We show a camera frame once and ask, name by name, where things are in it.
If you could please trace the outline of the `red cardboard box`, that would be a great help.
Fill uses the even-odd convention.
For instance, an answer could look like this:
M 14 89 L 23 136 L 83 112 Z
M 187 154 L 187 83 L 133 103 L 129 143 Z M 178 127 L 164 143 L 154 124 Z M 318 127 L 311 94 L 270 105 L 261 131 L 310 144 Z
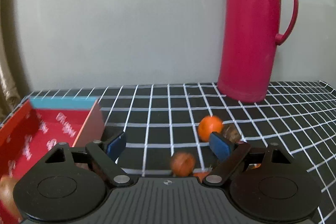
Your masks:
M 13 198 L 23 218 L 68 221 L 95 209 L 105 186 L 45 186 L 46 155 L 60 142 L 70 147 L 102 137 L 97 98 L 31 98 L 1 127 L 1 177 L 18 180 Z M 1 223 L 18 223 L 1 202 Z

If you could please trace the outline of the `beige metal frame post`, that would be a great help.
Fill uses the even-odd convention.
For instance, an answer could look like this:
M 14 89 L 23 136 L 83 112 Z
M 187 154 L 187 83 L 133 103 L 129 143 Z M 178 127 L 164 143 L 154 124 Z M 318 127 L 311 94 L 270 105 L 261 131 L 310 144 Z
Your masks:
M 28 91 L 15 26 L 15 0 L 1 0 L 1 122 Z

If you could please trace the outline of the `black white grid tablecloth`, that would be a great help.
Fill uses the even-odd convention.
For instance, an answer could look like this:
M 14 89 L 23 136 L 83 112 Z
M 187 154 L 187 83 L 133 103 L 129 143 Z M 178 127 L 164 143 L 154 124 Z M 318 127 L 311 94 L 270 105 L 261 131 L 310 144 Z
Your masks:
M 216 83 L 55 89 L 31 98 L 97 98 L 104 131 L 98 140 L 124 134 L 114 161 L 130 186 L 105 186 L 90 213 L 68 221 L 18 223 L 335 223 L 335 88 L 325 82 L 272 82 L 264 100 L 240 102 Z M 203 179 L 219 161 L 210 141 L 198 137 L 206 116 L 234 123 L 252 147 L 279 145 L 291 164 L 271 162 L 234 173 L 222 186 Z M 192 174 L 170 168 L 176 152 L 191 153 Z

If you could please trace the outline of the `large orange tangerine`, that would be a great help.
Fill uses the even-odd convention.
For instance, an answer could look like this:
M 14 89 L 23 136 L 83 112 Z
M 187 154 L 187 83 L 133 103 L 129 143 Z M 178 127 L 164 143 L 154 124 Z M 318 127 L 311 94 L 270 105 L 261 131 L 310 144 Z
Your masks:
M 247 169 L 248 170 L 250 170 L 250 169 L 256 169 L 256 168 L 258 168 L 260 166 L 261 166 L 261 164 L 249 164 Z

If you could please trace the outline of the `magenta plastic thermos jug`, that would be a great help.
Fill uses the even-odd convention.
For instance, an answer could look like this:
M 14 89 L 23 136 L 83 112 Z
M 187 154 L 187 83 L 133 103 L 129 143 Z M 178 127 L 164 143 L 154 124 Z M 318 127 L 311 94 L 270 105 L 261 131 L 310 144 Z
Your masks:
M 218 89 L 232 99 L 265 99 L 276 49 L 293 31 L 298 0 L 286 31 L 280 34 L 281 0 L 226 0 L 223 52 Z

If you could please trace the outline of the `far small tangerine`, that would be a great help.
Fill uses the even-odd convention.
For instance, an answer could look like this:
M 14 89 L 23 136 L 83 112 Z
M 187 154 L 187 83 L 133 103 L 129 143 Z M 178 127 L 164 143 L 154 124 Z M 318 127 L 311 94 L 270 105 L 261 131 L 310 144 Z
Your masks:
M 223 121 L 217 116 L 206 116 L 198 125 L 198 137 L 203 142 L 209 142 L 212 132 L 221 133 Z

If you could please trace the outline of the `red-orange small fruit far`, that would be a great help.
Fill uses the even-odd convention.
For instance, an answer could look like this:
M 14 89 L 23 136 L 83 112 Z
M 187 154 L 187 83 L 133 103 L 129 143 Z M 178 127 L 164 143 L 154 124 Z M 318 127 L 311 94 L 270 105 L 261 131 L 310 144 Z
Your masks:
M 170 160 L 170 168 L 178 177 L 187 177 L 192 174 L 195 167 L 195 157 L 191 153 L 176 152 Z

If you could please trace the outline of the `brown kiwi fruit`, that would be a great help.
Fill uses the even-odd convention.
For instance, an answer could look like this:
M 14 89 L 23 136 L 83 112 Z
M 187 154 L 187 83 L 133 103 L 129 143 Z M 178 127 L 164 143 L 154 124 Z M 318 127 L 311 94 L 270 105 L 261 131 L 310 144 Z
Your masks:
M 13 198 L 14 187 L 18 180 L 10 176 L 1 177 L 1 202 L 6 210 L 19 222 L 22 220 L 22 216 L 15 204 Z

